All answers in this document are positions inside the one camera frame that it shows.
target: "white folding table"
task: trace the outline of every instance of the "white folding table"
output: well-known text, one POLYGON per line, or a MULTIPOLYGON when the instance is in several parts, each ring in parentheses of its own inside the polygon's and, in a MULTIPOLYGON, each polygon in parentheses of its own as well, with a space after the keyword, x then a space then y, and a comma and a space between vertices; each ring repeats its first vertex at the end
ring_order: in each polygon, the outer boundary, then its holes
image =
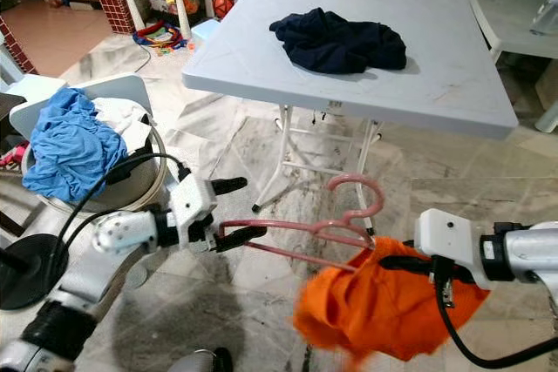
MULTIPOLYGON (((291 128, 293 106, 365 118, 360 172, 378 138, 378 121, 494 139, 505 138, 517 126, 467 0, 240 0, 184 66, 182 77, 187 87, 280 105, 277 168, 255 211, 283 166, 340 173, 285 161, 289 135, 301 132, 291 128), (350 21, 389 25, 407 46, 406 68, 328 75, 292 64, 269 25, 318 6, 350 21)), ((362 190, 357 193, 364 206, 362 190)))

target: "tile floor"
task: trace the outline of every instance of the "tile floor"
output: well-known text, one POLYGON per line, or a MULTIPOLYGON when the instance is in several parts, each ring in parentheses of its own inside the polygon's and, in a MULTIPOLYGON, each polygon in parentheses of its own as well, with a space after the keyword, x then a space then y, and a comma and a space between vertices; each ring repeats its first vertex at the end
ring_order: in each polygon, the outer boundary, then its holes
MULTIPOLYGON (((245 176, 248 186, 233 200, 219 198, 216 222, 249 218, 250 207, 274 168, 280 132, 276 105, 242 100, 183 87, 180 68, 187 50, 169 56, 153 55, 139 74, 146 83, 170 152, 185 156, 198 173, 211 178, 245 176)), ((64 74, 71 83, 134 71, 147 54, 128 38, 112 36, 64 74)), ((507 85, 513 80, 505 80, 507 85)), ((529 100, 519 101, 521 106, 529 100)), ((533 108, 522 108, 521 126, 506 141, 465 137, 387 124, 384 136, 368 156, 366 171, 386 193, 384 210, 376 217, 378 233, 398 239, 412 236, 414 219, 429 207, 467 217, 475 231, 488 232, 493 221, 532 223, 558 215, 558 133, 533 130, 533 108)), ((311 111, 297 110, 294 123, 312 127, 311 111)), ((334 133, 358 129, 352 118, 328 117, 315 127, 334 133)), ((294 137, 292 159, 342 166, 344 146, 335 141, 302 142, 294 137)), ((328 193, 329 176, 285 170, 271 194, 276 198, 260 217, 313 222, 339 215, 356 205, 350 187, 328 193)), ((37 199, 21 192, 16 179, 2 182, 0 208, 24 222, 37 199)), ((46 207, 26 234, 55 233, 64 216, 46 207)), ((76 240, 75 260, 88 245, 91 229, 76 240)), ((280 247, 328 258, 352 254, 340 246, 324 245, 308 236, 270 231, 260 239, 280 247)), ((231 349, 236 370, 277 372, 337 372, 344 357, 308 348, 290 326, 298 288, 314 268, 253 248, 224 254, 188 250, 161 252, 144 263, 150 271, 139 289, 125 291, 98 326, 83 354, 78 371, 165 371, 196 348, 219 345, 231 349)), ((38 306, 0 314, 0 342, 21 333, 38 306)), ((553 334, 546 291, 537 285, 502 283, 475 316, 460 330, 466 344, 479 355, 497 357, 525 348, 553 334)), ((477 372, 455 345, 448 342, 433 355, 401 362, 374 355, 364 372, 477 372)), ((558 362, 541 356, 507 371, 556 371, 558 362)))
POLYGON ((2 18, 38 73, 55 78, 112 33, 102 10, 53 9, 43 0, 22 0, 2 18))

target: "orange cloth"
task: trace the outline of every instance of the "orange cloth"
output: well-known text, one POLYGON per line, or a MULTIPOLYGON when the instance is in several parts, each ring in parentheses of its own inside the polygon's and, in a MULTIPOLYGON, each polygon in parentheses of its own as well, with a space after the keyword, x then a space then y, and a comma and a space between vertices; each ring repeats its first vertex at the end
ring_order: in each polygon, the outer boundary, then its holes
MULTIPOLYGON (((296 304, 294 324, 310 344, 341 347, 351 355, 348 370, 374 351, 408 361, 431 354, 449 336, 433 284, 424 275, 386 270, 385 256, 423 257, 403 243, 376 238, 374 251, 363 250, 349 264, 355 273, 329 267, 309 281, 296 304)), ((448 309, 455 328, 462 326, 488 296, 476 285, 453 282, 456 308, 448 309)))

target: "toy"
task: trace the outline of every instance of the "toy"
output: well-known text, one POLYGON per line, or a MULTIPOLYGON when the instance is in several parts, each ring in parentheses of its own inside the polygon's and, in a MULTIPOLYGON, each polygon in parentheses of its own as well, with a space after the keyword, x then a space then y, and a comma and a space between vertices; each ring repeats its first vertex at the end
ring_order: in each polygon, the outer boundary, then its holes
POLYGON ((182 38, 178 28, 163 21, 134 32, 132 38, 139 45, 172 48, 173 50, 178 50, 187 44, 187 40, 182 38))
POLYGON ((21 162, 28 146, 29 141, 24 141, 0 158, 0 172, 21 173, 21 162))
POLYGON ((182 0, 188 15, 193 15, 200 8, 200 0, 182 0))
POLYGON ((233 9, 235 0, 213 0, 215 15, 223 19, 228 12, 233 9))

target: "black cable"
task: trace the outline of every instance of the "black cable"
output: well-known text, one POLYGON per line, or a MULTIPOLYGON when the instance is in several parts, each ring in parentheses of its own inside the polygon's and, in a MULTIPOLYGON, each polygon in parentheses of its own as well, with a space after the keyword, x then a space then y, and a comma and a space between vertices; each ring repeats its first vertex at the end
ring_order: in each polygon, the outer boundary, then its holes
MULTIPOLYGON (((87 217, 81 224, 78 225, 78 227, 75 230, 73 230, 73 233, 71 234, 70 238, 68 239, 68 241, 66 241, 66 243, 64 245, 64 248, 62 250, 62 254, 64 254, 65 252, 70 251, 71 244, 78 237, 78 234, 81 232, 81 230, 83 230, 85 227, 87 227, 88 224, 90 224, 92 221, 96 220, 97 218, 102 217, 103 215, 108 215, 109 213, 114 213, 118 210, 119 210, 118 208, 107 209, 106 211, 101 211, 100 213, 94 213, 90 217, 87 217)), ((58 273, 59 273, 59 270, 60 270, 60 263, 59 263, 60 261, 62 261, 61 258, 58 258, 58 263, 54 267, 54 271, 53 271, 54 276, 58 276, 58 273)))
POLYGON ((56 246, 52 250, 51 257, 49 259, 49 264, 48 264, 48 267, 46 269, 45 287, 46 287, 47 292, 51 290, 52 286, 54 285, 54 282, 56 282, 58 280, 58 275, 56 274, 57 272, 53 271, 54 260, 57 259, 58 254, 61 251, 61 247, 62 247, 62 244, 64 243, 64 235, 66 234, 66 231, 68 231, 68 228, 70 227, 71 222, 73 221, 74 218, 76 218, 79 211, 81 211, 83 209, 83 207, 85 206, 87 201, 95 194, 95 192, 98 191, 98 189, 101 187, 101 185, 103 185, 103 183, 105 183, 106 179, 109 176, 113 175, 118 170, 123 169, 123 168, 125 168, 125 167, 127 167, 131 164, 134 164, 138 161, 141 161, 142 163, 144 163, 144 162, 146 162, 149 159, 152 159, 154 157, 161 157, 161 158, 165 158, 165 159, 171 159, 179 167, 179 173, 180 172, 189 172, 189 169, 184 167, 184 165, 182 165, 180 160, 178 160, 176 157, 171 156, 170 154, 166 154, 164 152, 150 152, 150 153, 147 153, 147 154, 142 154, 140 156, 131 157, 131 158, 126 159, 125 161, 123 161, 121 163, 118 163, 117 165, 113 166, 111 168, 111 170, 109 170, 107 173, 105 173, 103 175, 103 177, 101 179, 99 179, 97 181, 97 183, 95 183, 95 185, 93 185, 93 187, 89 190, 87 195, 73 208, 73 211, 71 212, 70 216, 68 217, 68 219, 66 220, 66 222, 62 226, 62 229, 60 230, 60 233, 58 233, 58 240, 57 240, 56 246))
POLYGON ((517 365, 518 363, 523 363, 529 361, 537 356, 544 355, 547 352, 555 350, 558 348, 558 337, 553 337, 552 339, 546 340, 545 342, 535 344, 530 348, 526 348, 521 352, 514 353, 512 355, 501 357, 500 359, 482 359, 475 355, 469 350, 465 343, 461 340, 455 327, 450 320, 449 315, 446 311, 446 306, 444 305, 444 285, 447 277, 447 273, 441 273, 440 271, 434 271, 434 280, 436 287, 436 302, 438 304, 438 311, 442 316, 442 320, 446 325, 447 331, 452 337, 455 345, 461 351, 464 357, 471 363, 485 369, 502 369, 509 368, 510 366, 517 365))
POLYGON ((143 69, 143 68, 151 61, 151 51, 148 50, 146 47, 144 47, 144 46, 141 45, 141 44, 138 44, 138 45, 139 45, 139 47, 140 47, 143 51, 145 51, 147 54, 149 54, 149 57, 147 58, 147 60, 146 60, 146 62, 145 62, 144 64, 142 64, 140 67, 138 67, 138 68, 135 70, 134 73, 137 73, 138 71, 140 71, 141 69, 143 69))

